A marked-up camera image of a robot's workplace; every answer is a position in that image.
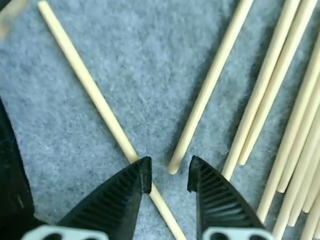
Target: wooden stick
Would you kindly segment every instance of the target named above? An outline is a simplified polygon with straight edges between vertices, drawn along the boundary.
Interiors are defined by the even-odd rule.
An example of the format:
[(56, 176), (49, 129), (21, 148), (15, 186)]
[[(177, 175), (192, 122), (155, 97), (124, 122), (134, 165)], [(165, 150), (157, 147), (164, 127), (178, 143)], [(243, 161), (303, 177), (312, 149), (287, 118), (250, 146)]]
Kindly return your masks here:
[(308, 190), (308, 194), (302, 208), (302, 211), (304, 211), (305, 213), (310, 212), (310, 209), (317, 197), (317, 193), (320, 192), (320, 162), (318, 163), (315, 172), (316, 174), (313, 176), (311, 186)]
[(168, 171), (170, 174), (177, 173), (179, 169), (179, 166), (195, 133), (198, 122), (206, 108), (211, 93), (216, 86), (220, 73), (227, 61), (230, 51), (241, 30), (241, 27), (244, 24), (253, 1), (254, 0), (241, 0), (235, 10), (231, 23), (226, 30), (218, 52), (214, 57), (214, 61), (211, 64), (209, 72), (204, 80), (199, 95), (194, 103), (191, 114), (186, 122), (180, 140), (171, 158), (170, 164), (168, 166)]
[[(78, 76), (80, 82), (87, 91), (95, 107), (99, 111), (101, 117), (109, 127), (114, 138), (120, 145), (124, 155), (130, 163), (137, 161), (139, 157), (134, 147), (131, 145), (125, 132), (121, 128), (115, 115), (113, 114), (112, 110), (110, 109), (109, 105), (107, 104), (106, 100), (101, 94), (98, 86), (91, 77), (84, 62), (77, 53), (77, 50), (75, 49), (65, 30), (59, 23), (59, 20), (56, 18), (55, 14), (51, 10), (50, 6), (46, 1), (42, 0), (38, 2), (38, 8), (45, 22), (49, 26), (52, 34), (54, 35), (56, 41), (58, 42), (61, 50), (65, 54), (70, 65), (72, 66), (74, 72)], [(161, 216), (163, 217), (165, 223), (171, 230), (173, 236), (179, 240), (186, 240), (185, 235), (183, 234), (174, 216), (170, 212), (167, 204), (165, 203), (164, 199), (162, 198), (162, 196), (160, 195), (159, 191), (153, 183), (151, 193), (149, 194), (149, 196), (152, 199), (155, 206), (157, 207), (157, 209), (159, 210)]]
[(16, 18), (22, 13), (28, 2), (29, 0), (11, 0), (0, 11), (0, 41), (8, 35)]
[(316, 226), (313, 237), (316, 239), (320, 239), (320, 218), (319, 218), (318, 224)]
[(315, 9), (317, 0), (302, 0), (292, 22), (290, 31), (285, 40), (283, 49), (276, 63), (272, 77), (262, 98), (258, 111), (254, 117), (250, 131), (247, 135), (240, 157), (239, 164), (244, 165), (252, 151), (258, 136), (264, 126), (268, 113), (277, 96), (279, 88), (286, 76), (290, 63), (298, 48), (299, 42)]
[[(302, 211), (302, 207), (305, 203), (305, 200), (307, 198), (307, 194), (308, 194), (308, 190), (312, 187), (311, 183), (313, 180), (313, 177), (316, 173), (316, 169), (320, 160), (320, 135), (316, 136), (317, 139), (315, 139), (314, 141), (317, 142), (315, 145), (315, 149), (313, 151), (313, 154), (310, 154), (311, 151), (309, 152), (308, 155), (301, 155), (301, 157), (299, 158), (299, 161), (305, 161), (305, 158), (310, 158), (309, 160), (309, 165), (307, 168), (307, 171), (305, 173), (304, 176), (301, 176), (303, 178), (301, 187), (299, 189), (299, 192), (295, 198), (291, 213), (290, 213), (290, 218), (289, 218), (289, 222), (288, 225), (291, 227), (294, 227), (296, 225), (296, 222), (298, 220), (298, 217)], [(310, 146), (307, 146), (307, 143), (310, 143), (309, 140), (306, 141), (306, 144), (304, 145), (304, 148), (310, 148)]]
[(266, 220), (268, 211), (270, 209), (272, 200), (277, 191), (279, 181), (281, 179), (282, 172), (285, 169), (286, 162), (291, 150), (291, 146), (295, 140), (295, 136), (299, 130), (300, 123), (304, 116), (304, 112), (307, 108), (310, 95), (315, 88), (315, 84), (319, 75), (320, 65), (320, 33), (314, 45), (314, 49), (306, 69), (298, 96), (294, 103), (294, 107), (286, 126), (286, 130), (283, 135), (278, 153), (274, 160), (274, 164), (269, 175), (268, 181), (266, 183), (258, 210), (257, 216), (262, 222)]
[(297, 135), (293, 142), (288, 160), (286, 161), (285, 168), (282, 172), (281, 179), (277, 188), (277, 191), (284, 193), (287, 189), (289, 181), (297, 165), (299, 156), (305, 145), (306, 139), (308, 137), (308, 132), (312, 126), (313, 119), (315, 118), (318, 105), (320, 104), (320, 76), (317, 79), (312, 95), (309, 99), (307, 108), (303, 114), (303, 119), (301, 121)]
[(320, 194), (318, 193), (316, 200), (310, 210), (310, 213), (306, 219), (304, 229), (302, 231), (302, 240), (313, 239), (314, 233), (317, 229), (317, 225), (320, 219)]
[(236, 168), (242, 147), (245, 143), (251, 124), (254, 121), (261, 100), (265, 94), (271, 75), (275, 69), (278, 57), (285, 43), (299, 3), (300, 0), (286, 0), (283, 5), (283, 9), (274, 29), (274, 33), (263, 60), (263, 64), (261, 66), (253, 92), (248, 104), (246, 105), (240, 125), (236, 131), (230, 152), (222, 170), (222, 175), (228, 181), (230, 181), (231, 176)]
[(289, 187), (284, 196), (284, 200), (280, 209), (279, 216), (275, 222), (275, 226), (273, 229), (273, 235), (276, 239), (281, 239), (286, 226), (289, 222), (290, 213), (292, 211), (294, 202), (299, 193), (299, 189), (302, 186), (303, 176), (306, 174), (308, 169), (308, 165), (310, 163), (310, 157), (307, 157), (310, 153), (313, 153), (317, 143), (318, 138), (320, 136), (320, 106), (318, 105), (318, 109), (313, 120), (312, 127), (309, 131), (308, 138), (305, 143), (305, 148), (301, 153), (302, 161), (299, 161), (296, 165), (294, 174), (290, 181)]

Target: black object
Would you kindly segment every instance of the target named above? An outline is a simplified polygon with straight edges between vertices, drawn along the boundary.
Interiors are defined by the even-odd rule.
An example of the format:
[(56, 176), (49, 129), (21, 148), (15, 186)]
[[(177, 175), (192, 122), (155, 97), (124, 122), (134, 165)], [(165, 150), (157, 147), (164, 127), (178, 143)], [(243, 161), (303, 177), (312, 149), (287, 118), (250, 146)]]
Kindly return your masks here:
[(239, 192), (198, 156), (192, 157), (187, 189), (197, 192), (198, 240), (209, 227), (265, 229)]
[(5, 6), (10, 3), (11, 0), (0, 0), (0, 11), (5, 8)]
[(28, 179), (5, 107), (0, 99), (0, 239), (19, 240), (44, 222), (34, 218)]
[(151, 192), (151, 158), (134, 162), (101, 184), (58, 225), (104, 232), (110, 240), (131, 240), (142, 194)]

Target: gray felt surface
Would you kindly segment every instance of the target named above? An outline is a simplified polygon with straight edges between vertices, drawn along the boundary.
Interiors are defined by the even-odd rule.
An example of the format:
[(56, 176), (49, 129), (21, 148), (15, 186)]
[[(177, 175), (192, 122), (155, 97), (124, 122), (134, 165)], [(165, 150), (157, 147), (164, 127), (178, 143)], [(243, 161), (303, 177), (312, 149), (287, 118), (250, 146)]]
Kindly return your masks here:
[[(201, 118), (182, 167), (170, 160), (237, 0), (49, 1), (187, 239), (196, 236), (188, 165), (198, 155), (222, 169), (255, 84), (283, 0), (255, 0)], [(0, 95), (31, 184), (37, 217), (54, 223), (128, 163), (31, 0), (0, 43)], [(319, 32), (320, 5), (263, 131), (232, 184), (257, 209)], [(272, 229), (281, 195), (266, 225)], [(304, 225), (288, 227), (298, 239)], [(134, 239), (173, 239), (148, 196)]]

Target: wooden dowel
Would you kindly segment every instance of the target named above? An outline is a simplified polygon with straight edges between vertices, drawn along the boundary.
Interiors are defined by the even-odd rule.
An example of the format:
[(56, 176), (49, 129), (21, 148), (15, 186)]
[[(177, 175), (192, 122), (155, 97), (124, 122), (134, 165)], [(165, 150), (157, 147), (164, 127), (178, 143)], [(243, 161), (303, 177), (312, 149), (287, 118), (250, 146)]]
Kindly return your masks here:
[[(320, 122), (313, 122), (313, 124), (320, 125)], [(288, 225), (291, 227), (294, 227), (296, 225), (298, 217), (302, 211), (303, 205), (304, 205), (305, 200), (307, 198), (308, 190), (312, 187), (311, 183), (312, 183), (312, 180), (313, 180), (314, 175), (316, 173), (317, 166), (318, 166), (318, 163), (320, 160), (320, 135), (315, 136), (315, 137), (317, 139), (315, 139), (314, 141), (315, 142), (317, 141), (317, 143), (316, 143), (316, 146), (314, 147), (315, 149), (313, 151), (313, 154), (311, 154), (311, 152), (309, 152), (309, 154), (301, 155), (301, 157), (299, 158), (299, 161), (298, 161), (298, 162), (309, 161), (309, 165), (308, 165), (308, 168), (307, 168), (305, 175), (301, 176), (303, 178), (303, 181), (300, 186), (299, 192), (295, 198), (295, 201), (294, 201), (291, 213), (290, 213)], [(304, 148), (310, 149), (310, 146), (304, 145)]]
[(320, 192), (320, 162), (315, 170), (315, 175), (313, 176), (312, 183), (308, 189), (308, 194), (306, 196), (305, 202), (303, 204), (302, 211), (309, 213), (312, 205), (315, 202), (318, 192)]
[(207, 73), (207, 76), (203, 82), (202, 88), (194, 103), (190, 116), (186, 122), (179, 142), (169, 163), (168, 171), (170, 174), (177, 173), (180, 167), (199, 120), (206, 108), (211, 93), (216, 86), (220, 73), (227, 61), (241, 27), (244, 24), (253, 1), (254, 0), (240, 0), (235, 10), (231, 23), (229, 24), (229, 27), (227, 28), (219, 49), (214, 57), (209, 72)]
[(244, 114), (241, 118), (239, 127), (233, 139), (230, 152), (222, 170), (222, 175), (228, 181), (230, 181), (231, 176), (236, 168), (242, 147), (246, 141), (246, 137), (250, 130), (251, 124), (254, 121), (258, 107), (265, 94), (271, 75), (275, 69), (278, 57), (285, 43), (299, 3), (300, 0), (286, 0), (283, 5), (283, 9), (274, 29), (274, 33), (265, 58), (263, 60), (253, 92), (248, 104), (246, 105)]
[(275, 236), (276, 239), (282, 238), (285, 232), (286, 226), (289, 222), (290, 213), (292, 211), (299, 189), (302, 186), (303, 177), (306, 174), (308, 165), (310, 163), (310, 157), (307, 157), (307, 156), (310, 153), (314, 152), (318, 143), (318, 138), (320, 136), (319, 123), (320, 123), (320, 107), (318, 107), (317, 109), (312, 127), (309, 131), (307, 140), (305, 142), (305, 148), (303, 148), (303, 151), (301, 153), (302, 161), (299, 161), (298, 164), (296, 165), (289, 187), (287, 188), (287, 191), (285, 193), (279, 216), (275, 222), (273, 235)]
[(247, 135), (238, 163), (244, 165), (264, 126), (268, 113), (286, 76), (290, 63), (298, 48), (299, 42), (315, 9), (317, 0), (302, 0), (285, 40), (283, 49), (274, 68), (272, 77), (262, 98)]
[(307, 108), (310, 95), (315, 88), (319, 75), (320, 66), (320, 33), (313, 48), (313, 52), (308, 63), (308, 67), (304, 74), (304, 78), (295, 100), (292, 113), (290, 115), (286, 130), (283, 135), (278, 153), (274, 160), (274, 164), (266, 183), (260, 204), (257, 210), (257, 216), (262, 222), (266, 220), (272, 200), (277, 191), (281, 175), (285, 169), (286, 162), (295, 140), (295, 136), (299, 130), (300, 123), (302, 122), (304, 112)]
[(320, 76), (317, 79), (312, 95), (309, 99), (306, 110), (303, 114), (303, 118), (295, 136), (291, 151), (287, 158), (285, 168), (282, 172), (281, 179), (279, 181), (277, 191), (284, 193), (287, 189), (289, 181), (297, 165), (299, 156), (305, 145), (306, 139), (308, 137), (308, 132), (312, 126), (313, 120), (315, 118), (318, 105), (320, 104)]
[[(91, 77), (84, 62), (82, 61), (81, 57), (77, 53), (77, 50), (75, 49), (67, 33), (61, 26), (59, 20), (56, 18), (55, 14), (51, 10), (50, 6), (46, 1), (42, 0), (38, 2), (38, 8), (45, 22), (49, 26), (53, 36), (55, 37), (57, 43), (59, 44), (61, 50), (63, 51), (66, 58), (68, 59), (71, 67), (73, 68), (74, 72), (78, 76), (80, 82), (82, 83), (86, 92), (90, 96), (92, 102), (94, 103), (95, 107), (99, 111), (101, 117), (107, 124), (108, 128), (110, 129), (117, 143), (121, 147), (124, 155), (126, 156), (126, 158), (130, 163), (137, 161), (139, 159), (139, 156), (137, 155), (134, 147), (131, 145), (125, 132), (121, 128), (115, 115), (113, 114), (112, 110), (107, 104), (105, 98), (103, 97), (98, 86), (96, 85), (95, 81)], [(175, 239), (178, 239), (178, 240), (186, 240), (185, 235), (180, 229), (177, 221), (175, 220), (174, 216), (170, 212), (167, 204), (165, 203), (164, 199), (160, 195), (154, 183), (152, 183), (151, 187), (152, 187), (151, 193), (149, 194), (149, 196), (152, 199), (155, 206), (157, 207), (161, 216), (163, 217), (165, 223), (171, 230), (173, 236), (175, 237)]]
[(312, 240), (320, 219), (320, 194), (317, 194), (314, 204), (306, 219), (301, 240)]
[(320, 218), (319, 218), (318, 224), (316, 226), (313, 237), (316, 239), (320, 239)]

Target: ridged grip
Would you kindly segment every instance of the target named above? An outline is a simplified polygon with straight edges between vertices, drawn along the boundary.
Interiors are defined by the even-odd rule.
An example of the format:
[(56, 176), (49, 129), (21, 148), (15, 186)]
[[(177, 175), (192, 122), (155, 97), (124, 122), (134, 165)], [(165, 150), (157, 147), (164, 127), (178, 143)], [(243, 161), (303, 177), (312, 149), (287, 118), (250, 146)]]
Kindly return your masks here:
[(187, 189), (197, 192), (197, 238), (209, 227), (261, 228), (255, 212), (238, 191), (212, 166), (193, 156)]
[(151, 158), (144, 157), (101, 184), (59, 223), (102, 231), (110, 240), (131, 240), (142, 194), (151, 192)]

